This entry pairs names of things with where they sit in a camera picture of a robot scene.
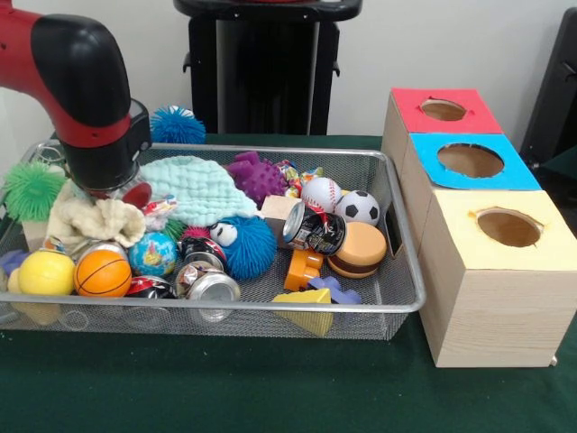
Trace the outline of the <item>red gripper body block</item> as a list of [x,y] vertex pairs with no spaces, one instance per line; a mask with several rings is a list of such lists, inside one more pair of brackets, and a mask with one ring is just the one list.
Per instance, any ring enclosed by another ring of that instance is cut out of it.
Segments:
[[121,200],[142,209],[151,200],[151,185],[142,180],[128,182],[121,187]]

